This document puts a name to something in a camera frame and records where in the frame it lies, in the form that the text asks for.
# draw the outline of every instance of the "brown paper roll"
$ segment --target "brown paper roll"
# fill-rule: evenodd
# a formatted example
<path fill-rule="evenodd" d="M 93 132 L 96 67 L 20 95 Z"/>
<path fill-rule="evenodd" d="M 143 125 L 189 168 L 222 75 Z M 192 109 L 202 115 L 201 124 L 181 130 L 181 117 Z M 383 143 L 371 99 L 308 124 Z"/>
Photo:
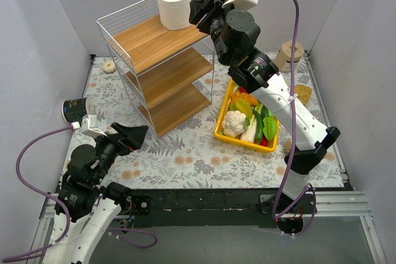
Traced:
<path fill-rule="evenodd" d="M 295 49 L 295 65 L 301 57 L 304 56 L 304 48 L 301 43 L 296 43 Z M 277 54 L 277 57 L 273 61 L 279 68 L 280 72 L 290 72 L 290 62 L 291 62 L 291 41 L 282 44 L 282 47 Z"/>

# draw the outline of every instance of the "wooden shelf board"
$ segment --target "wooden shelf board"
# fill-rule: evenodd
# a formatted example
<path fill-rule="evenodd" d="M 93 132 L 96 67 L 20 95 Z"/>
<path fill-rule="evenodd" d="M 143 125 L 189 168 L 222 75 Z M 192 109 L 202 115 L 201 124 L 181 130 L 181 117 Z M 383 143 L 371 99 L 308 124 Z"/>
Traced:
<path fill-rule="evenodd" d="M 158 15 L 118 33 L 114 39 L 130 55 L 139 74 L 205 36 L 193 25 L 181 30 L 169 30 L 161 24 Z"/>
<path fill-rule="evenodd" d="M 140 86 L 149 109 L 213 70 L 213 65 L 196 50 L 189 48 L 156 68 L 139 76 Z M 138 86 L 135 75 L 127 77 Z"/>
<path fill-rule="evenodd" d="M 209 105 L 210 101 L 196 87 L 190 84 L 150 109 L 158 138 L 177 128 L 177 126 Z M 143 106 L 139 107 L 139 111 L 150 122 L 149 114 Z"/>

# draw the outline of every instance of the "toilet paper roll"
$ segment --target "toilet paper roll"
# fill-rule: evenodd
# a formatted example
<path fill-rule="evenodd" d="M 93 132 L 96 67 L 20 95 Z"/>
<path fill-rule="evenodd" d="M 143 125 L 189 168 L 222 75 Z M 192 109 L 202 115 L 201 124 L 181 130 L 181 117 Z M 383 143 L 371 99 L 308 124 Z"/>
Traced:
<path fill-rule="evenodd" d="M 170 30 L 184 29 L 190 26 L 191 0 L 157 0 L 160 19 L 163 26 Z"/>

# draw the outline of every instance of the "yellow tray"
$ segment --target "yellow tray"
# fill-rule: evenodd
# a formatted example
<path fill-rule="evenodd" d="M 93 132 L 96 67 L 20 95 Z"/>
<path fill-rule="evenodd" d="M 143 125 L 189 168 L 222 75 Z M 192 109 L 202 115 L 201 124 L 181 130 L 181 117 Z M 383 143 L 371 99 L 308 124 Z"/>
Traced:
<path fill-rule="evenodd" d="M 220 115 L 217 120 L 217 125 L 216 125 L 216 129 L 215 129 L 215 137 L 217 139 L 221 140 L 222 142 L 228 142 L 228 143 L 232 143 L 233 145 L 239 145 L 240 147 L 250 148 L 252 150 L 259 151 L 264 154 L 271 153 L 271 152 L 275 151 L 275 149 L 277 148 L 278 136 L 279 136 L 279 124 L 280 124 L 279 120 L 277 120 L 278 121 L 277 134 L 275 135 L 273 140 L 268 142 L 267 147 L 263 147 L 262 145 L 258 145 L 256 143 L 244 142 L 243 140 L 239 139 L 239 136 L 237 136 L 236 138 L 232 138 L 232 137 L 228 137 L 228 136 L 219 134 L 219 132 L 223 131 L 222 122 L 224 120 L 225 114 L 228 111 L 228 101 L 230 100 L 230 95 L 232 94 L 232 92 L 234 90 L 234 85 L 235 85 L 235 83 L 231 79 L 230 83 L 228 84 L 227 92 L 225 94 L 222 110 L 220 111 Z"/>

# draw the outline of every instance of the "floral tablecloth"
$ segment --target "floral tablecloth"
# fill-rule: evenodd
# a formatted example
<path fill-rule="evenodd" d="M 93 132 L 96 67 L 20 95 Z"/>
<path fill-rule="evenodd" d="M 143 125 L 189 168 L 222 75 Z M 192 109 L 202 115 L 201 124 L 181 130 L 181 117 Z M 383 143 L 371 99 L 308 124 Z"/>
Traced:
<path fill-rule="evenodd" d="M 112 122 L 125 126 L 144 124 L 134 112 L 118 73 L 106 74 L 102 71 L 103 63 L 109 59 L 96 58 L 85 92 L 85 96 L 91 97 L 96 105 L 99 128 L 115 132 L 110 127 Z M 290 138 L 282 126 L 278 147 L 268 155 L 222 143 L 213 135 L 230 79 L 227 70 L 227 67 L 216 63 L 211 106 L 160 140 L 148 133 L 141 150 L 117 158 L 103 184 L 116 181 L 132 189 L 279 187 L 286 167 L 283 144 Z M 290 81 L 289 74 L 284 77 L 287 82 Z M 212 74 L 203 77 L 202 82 L 210 86 Z M 298 64 L 296 83 L 314 87 L 304 61 Z M 325 123 L 315 92 L 307 108 Z M 64 170 L 72 150 L 83 143 L 94 145 L 91 138 L 75 132 Z M 340 162 L 333 148 L 329 152 L 326 159 L 311 172 L 311 182 L 316 187 L 343 186 Z"/>

